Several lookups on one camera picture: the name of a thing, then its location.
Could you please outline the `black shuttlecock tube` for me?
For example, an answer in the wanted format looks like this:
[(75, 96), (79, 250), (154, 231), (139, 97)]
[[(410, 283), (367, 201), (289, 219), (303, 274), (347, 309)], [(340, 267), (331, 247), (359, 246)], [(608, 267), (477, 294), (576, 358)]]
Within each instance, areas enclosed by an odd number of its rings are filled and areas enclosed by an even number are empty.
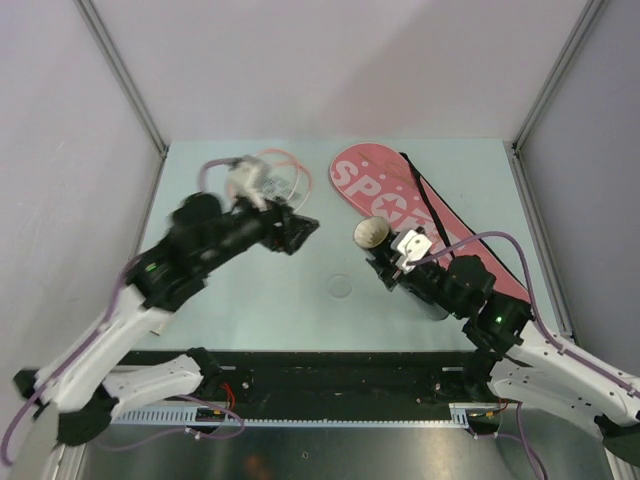
[(409, 265), (410, 261), (425, 258), (433, 246), (423, 227), (396, 231), (384, 218), (371, 216), (356, 225), (353, 239), (388, 291), (401, 288), (430, 320), (447, 318), (448, 313), (424, 290), (426, 274)]

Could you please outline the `clear tube lid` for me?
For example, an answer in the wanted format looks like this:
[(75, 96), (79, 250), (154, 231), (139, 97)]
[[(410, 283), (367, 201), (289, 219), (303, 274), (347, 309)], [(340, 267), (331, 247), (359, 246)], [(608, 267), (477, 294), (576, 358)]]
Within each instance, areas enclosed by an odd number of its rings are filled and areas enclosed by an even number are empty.
[(345, 299), (353, 291), (352, 282), (345, 274), (332, 275), (327, 280), (327, 291), (332, 298)]

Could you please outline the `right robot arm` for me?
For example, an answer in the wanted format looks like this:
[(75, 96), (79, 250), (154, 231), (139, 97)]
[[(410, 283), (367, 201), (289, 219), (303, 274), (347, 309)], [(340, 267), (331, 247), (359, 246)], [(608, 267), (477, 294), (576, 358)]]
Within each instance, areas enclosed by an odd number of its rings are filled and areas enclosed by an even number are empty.
[(495, 277), (476, 255), (443, 267), (390, 247), (367, 262), (388, 289), (397, 286), (463, 321), (480, 366), (461, 376), (473, 401), (490, 395), (563, 418), (594, 434), (621, 460), (639, 463), (639, 379), (549, 330), (535, 306), (495, 289)]

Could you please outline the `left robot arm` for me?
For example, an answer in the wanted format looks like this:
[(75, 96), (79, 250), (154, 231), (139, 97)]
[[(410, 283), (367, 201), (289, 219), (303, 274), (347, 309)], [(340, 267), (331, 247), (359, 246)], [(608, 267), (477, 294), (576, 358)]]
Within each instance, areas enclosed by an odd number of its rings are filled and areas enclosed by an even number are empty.
[(276, 198), (259, 209), (249, 200), (223, 211), (217, 196), (195, 193), (170, 217), (166, 235), (124, 267), (102, 317), (50, 365), (18, 372), (14, 383), (28, 406), (58, 412), (57, 444), (80, 446), (119, 415), (171, 397), (207, 400), (221, 387), (221, 366), (202, 347), (127, 374), (113, 368), (153, 328), (170, 320), (203, 290), (211, 272), (261, 244), (292, 255), (319, 228)]

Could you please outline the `pink racket bag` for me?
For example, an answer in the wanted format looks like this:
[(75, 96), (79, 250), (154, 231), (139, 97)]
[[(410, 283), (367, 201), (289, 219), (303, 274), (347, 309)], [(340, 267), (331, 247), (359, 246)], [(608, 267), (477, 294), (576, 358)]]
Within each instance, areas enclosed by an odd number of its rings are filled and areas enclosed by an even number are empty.
[(393, 228), (422, 227), (434, 250), (477, 233), (502, 231), (521, 243), (528, 230), (506, 154), (497, 140), (395, 140), (360, 142), (334, 154), (328, 181), (344, 201), (343, 236), (380, 216)]

